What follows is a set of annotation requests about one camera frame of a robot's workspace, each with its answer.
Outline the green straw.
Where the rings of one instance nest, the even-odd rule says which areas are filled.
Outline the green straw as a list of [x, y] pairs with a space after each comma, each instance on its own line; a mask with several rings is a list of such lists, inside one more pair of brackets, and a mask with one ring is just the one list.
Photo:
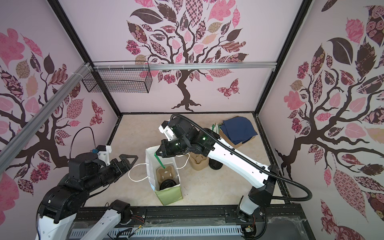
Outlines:
[[156, 160], [158, 161], [158, 163], [160, 164], [160, 166], [161, 166], [163, 169], [165, 169], [166, 167], [164, 166], [164, 164], [162, 163], [162, 161], [160, 160], [160, 158], [157, 156], [156, 153], [154, 153], [154, 156], [155, 156]]

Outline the paper gift bag with handles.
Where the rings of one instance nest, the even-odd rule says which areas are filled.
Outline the paper gift bag with handles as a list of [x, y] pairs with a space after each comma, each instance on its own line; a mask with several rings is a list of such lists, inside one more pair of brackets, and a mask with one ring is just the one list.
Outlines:
[[147, 175], [140, 180], [130, 179], [139, 183], [149, 181], [149, 184], [163, 206], [173, 204], [183, 199], [181, 178], [176, 158], [162, 158], [156, 154], [159, 146], [150, 147], [145, 150], [145, 162], [138, 166], [145, 166]]

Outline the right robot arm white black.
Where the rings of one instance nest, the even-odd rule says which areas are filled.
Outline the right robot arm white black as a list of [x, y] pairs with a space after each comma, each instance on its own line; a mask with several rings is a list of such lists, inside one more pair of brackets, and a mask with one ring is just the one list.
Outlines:
[[[242, 221], [251, 219], [256, 211], [268, 208], [272, 200], [306, 202], [313, 194], [304, 185], [279, 174], [277, 165], [261, 164], [233, 148], [219, 134], [203, 128], [191, 119], [180, 115], [171, 115], [170, 120], [163, 121], [159, 131], [165, 135], [156, 156], [171, 158], [187, 153], [203, 155], [215, 160], [247, 180], [252, 188], [243, 196], [237, 208], [238, 218]], [[282, 181], [303, 190], [305, 197], [274, 196], [277, 181]]]

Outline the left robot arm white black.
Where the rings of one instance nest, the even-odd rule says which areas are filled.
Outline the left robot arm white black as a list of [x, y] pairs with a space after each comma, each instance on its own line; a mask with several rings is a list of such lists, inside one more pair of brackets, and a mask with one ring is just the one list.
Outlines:
[[107, 165], [96, 153], [83, 153], [69, 162], [69, 173], [43, 197], [36, 213], [37, 240], [64, 240], [78, 212], [95, 191], [117, 182], [138, 156], [120, 155]]

